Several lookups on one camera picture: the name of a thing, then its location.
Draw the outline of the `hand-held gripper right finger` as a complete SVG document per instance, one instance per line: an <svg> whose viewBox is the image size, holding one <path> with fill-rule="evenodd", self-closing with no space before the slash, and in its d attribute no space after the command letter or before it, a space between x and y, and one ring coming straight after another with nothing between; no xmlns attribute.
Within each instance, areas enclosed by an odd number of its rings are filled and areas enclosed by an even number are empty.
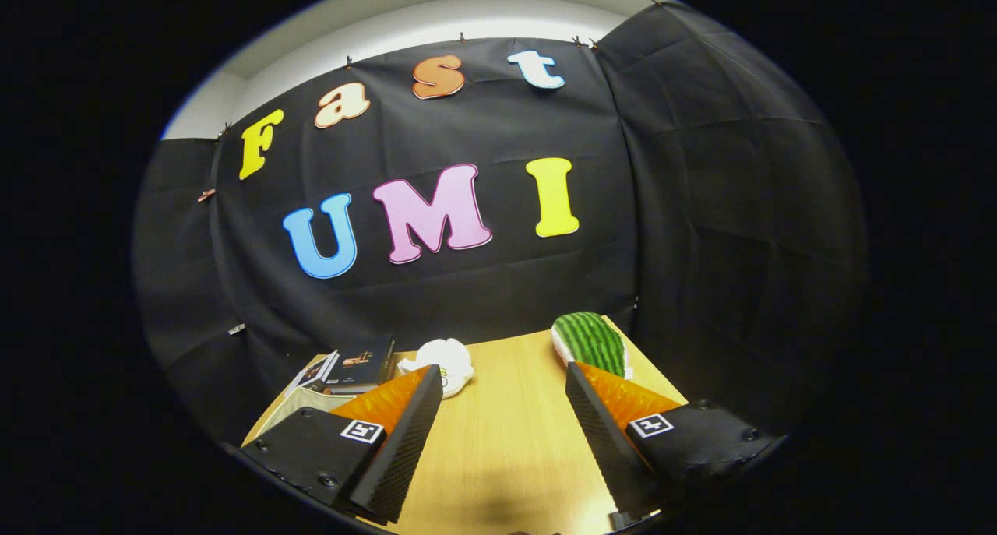
<svg viewBox="0 0 997 535"><path fill-rule="evenodd" d="M567 366L565 394L617 510L634 521L704 506L786 442L709 399L680 404L581 361Z"/></svg>

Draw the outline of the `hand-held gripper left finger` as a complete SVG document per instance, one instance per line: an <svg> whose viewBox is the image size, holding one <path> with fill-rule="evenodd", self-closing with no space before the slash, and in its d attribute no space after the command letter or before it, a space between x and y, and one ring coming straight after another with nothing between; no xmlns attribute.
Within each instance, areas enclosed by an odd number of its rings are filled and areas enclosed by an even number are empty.
<svg viewBox="0 0 997 535"><path fill-rule="evenodd" d="M293 410L238 459L310 504L395 523L441 399L441 368L423 366L335 410Z"/></svg>

